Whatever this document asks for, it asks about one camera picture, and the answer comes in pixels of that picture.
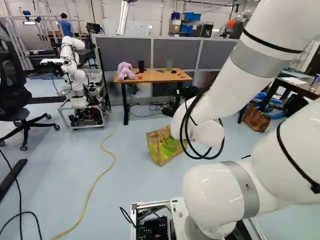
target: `table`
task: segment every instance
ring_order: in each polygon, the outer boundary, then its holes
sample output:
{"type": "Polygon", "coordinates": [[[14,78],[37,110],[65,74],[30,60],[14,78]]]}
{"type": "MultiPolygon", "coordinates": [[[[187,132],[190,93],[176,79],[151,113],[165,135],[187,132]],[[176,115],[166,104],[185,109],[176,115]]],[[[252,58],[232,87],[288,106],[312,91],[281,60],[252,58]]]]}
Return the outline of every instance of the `table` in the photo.
{"type": "MultiPolygon", "coordinates": [[[[125,79],[123,81],[118,80],[118,74],[114,77],[114,83],[121,84],[122,101],[124,110],[123,124],[129,124],[129,105],[127,103],[126,84],[139,84],[139,83],[177,83],[177,89],[181,89],[183,82],[192,81],[192,77],[187,75],[180,68],[172,68],[176,73],[171,73],[165,68],[147,68],[144,73],[139,73],[139,69],[133,69],[133,73],[136,75],[136,79],[125,79]]],[[[180,96],[175,99],[175,105],[180,105],[180,96]]]]}
{"type": "MultiPolygon", "coordinates": [[[[282,94],[280,100],[285,100],[288,98],[290,92],[295,92],[301,97],[306,97],[311,100],[316,100],[320,95],[320,88],[318,88],[315,92],[312,92],[310,90],[310,85],[314,81],[313,78],[307,78],[307,77],[295,77],[296,79],[299,79],[301,81],[304,81],[306,83],[304,84],[294,84],[292,82],[289,82],[284,77],[277,76],[274,79],[274,82],[272,83],[267,95],[265,96],[265,99],[261,102],[261,105],[259,107],[259,110],[261,112],[264,111],[264,109],[267,107],[268,103],[272,99],[272,97],[277,93],[277,90],[279,87],[285,88],[284,93],[282,94]]],[[[242,122],[243,115],[246,112],[246,107],[240,110],[239,117],[238,117],[238,124],[242,122]]]]}

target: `plush toy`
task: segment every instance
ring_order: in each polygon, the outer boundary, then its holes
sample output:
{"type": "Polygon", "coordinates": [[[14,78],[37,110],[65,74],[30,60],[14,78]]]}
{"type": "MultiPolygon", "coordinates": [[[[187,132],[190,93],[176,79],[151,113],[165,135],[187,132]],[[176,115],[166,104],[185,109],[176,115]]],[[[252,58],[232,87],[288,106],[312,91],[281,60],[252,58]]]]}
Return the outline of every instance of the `plush toy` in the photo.
{"type": "Polygon", "coordinates": [[[136,75],[132,71],[129,70],[129,68],[124,67],[121,69],[119,75],[118,75],[118,80],[123,81],[125,77],[128,77],[130,79],[136,79],[136,75]]]}
{"type": "Polygon", "coordinates": [[[118,65],[118,71],[117,71],[118,74],[121,72],[121,69],[123,69],[123,68],[127,68],[132,72],[134,71],[130,63],[127,63],[127,62],[123,61],[122,63],[120,63],[118,65]]]}
{"type": "Polygon", "coordinates": [[[118,80],[123,81],[126,77],[130,79],[136,79],[136,75],[133,73],[133,68],[130,63],[121,62],[118,65],[118,80]]]}

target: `person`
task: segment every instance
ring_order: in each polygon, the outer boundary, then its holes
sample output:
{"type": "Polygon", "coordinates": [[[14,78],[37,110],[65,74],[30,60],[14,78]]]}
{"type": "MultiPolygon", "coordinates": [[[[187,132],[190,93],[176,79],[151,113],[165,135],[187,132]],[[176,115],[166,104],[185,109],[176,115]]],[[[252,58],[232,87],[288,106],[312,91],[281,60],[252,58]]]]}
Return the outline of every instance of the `person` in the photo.
{"type": "Polygon", "coordinates": [[[61,24],[64,36],[69,36],[72,38],[73,35],[71,32],[71,22],[67,20],[68,18],[67,14],[63,12],[61,13],[60,17],[62,18],[62,20],[60,21],[60,24],[61,24]]]}

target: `yellow bag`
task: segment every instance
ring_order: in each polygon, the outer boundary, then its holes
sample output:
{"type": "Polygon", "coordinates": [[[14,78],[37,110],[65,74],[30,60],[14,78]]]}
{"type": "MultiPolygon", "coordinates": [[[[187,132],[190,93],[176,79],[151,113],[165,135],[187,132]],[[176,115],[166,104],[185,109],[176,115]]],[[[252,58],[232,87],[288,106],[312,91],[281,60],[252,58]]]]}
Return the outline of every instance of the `yellow bag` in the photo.
{"type": "MultiPolygon", "coordinates": [[[[157,131],[147,132],[146,141],[150,157],[160,167],[183,151],[180,140],[174,139],[171,135],[170,125],[157,131]]],[[[187,148],[187,141],[183,140],[183,145],[187,148]]]]}

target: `black office chair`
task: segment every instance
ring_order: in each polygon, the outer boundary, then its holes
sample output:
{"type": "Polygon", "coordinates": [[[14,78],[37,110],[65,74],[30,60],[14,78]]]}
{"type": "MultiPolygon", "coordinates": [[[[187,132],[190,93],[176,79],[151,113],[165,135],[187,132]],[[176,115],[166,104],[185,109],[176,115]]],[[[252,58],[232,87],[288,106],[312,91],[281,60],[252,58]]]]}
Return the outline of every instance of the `black office chair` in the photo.
{"type": "Polygon", "coordinates": [[[0,22],[0,121],[13,122],[16,126],[12,132],[0,138],[0,146],[5,145],[5,140],[23,130],[24,138],[21,151],[28,149],[28,133],[31,127],[54,127],[55,123],[37,123],[43,118],[51,119],[45,113],[31,120],[26,120],[30,112],[24,108],[32,98],[32,94],[24,87],[26,77],[19,57],[10,40],[7,29],[0,22]]]}

